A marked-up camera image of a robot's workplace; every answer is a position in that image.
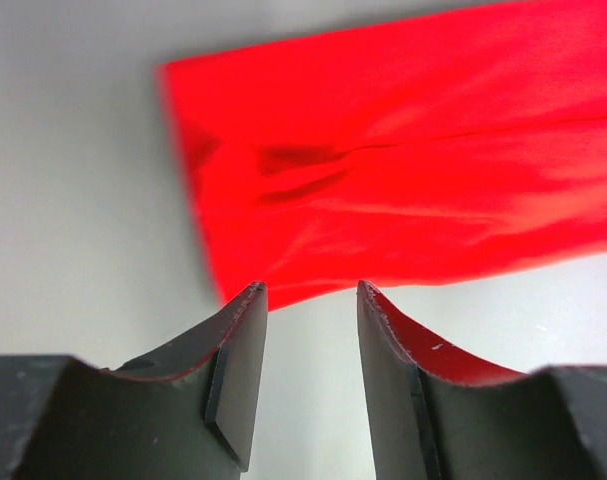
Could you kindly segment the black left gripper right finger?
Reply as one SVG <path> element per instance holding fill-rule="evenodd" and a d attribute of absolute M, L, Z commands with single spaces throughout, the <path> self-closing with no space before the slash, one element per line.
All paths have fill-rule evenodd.
<path fill-rule="evenodd" d="M 607 366 L 501 367 L 366 281 L 357 322 L 378 478 L 607 479 Z"/>

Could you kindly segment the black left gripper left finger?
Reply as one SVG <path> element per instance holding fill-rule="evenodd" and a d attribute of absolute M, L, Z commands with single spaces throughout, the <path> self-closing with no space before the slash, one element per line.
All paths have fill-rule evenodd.
<path fill-rule="evenodd" d="M 118 369 L 0 355 L 0 479 L 236 479 L 249 467 L 268 314 L 253 283 Z"/>

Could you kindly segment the red t shirt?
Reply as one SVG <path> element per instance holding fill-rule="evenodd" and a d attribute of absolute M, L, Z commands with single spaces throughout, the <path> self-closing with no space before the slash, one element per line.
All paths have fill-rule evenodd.
<path fill-rule="evenodd" d="M 159 70 L 223 302 L 607 253 L 607 1 L 514 1 Z"/>

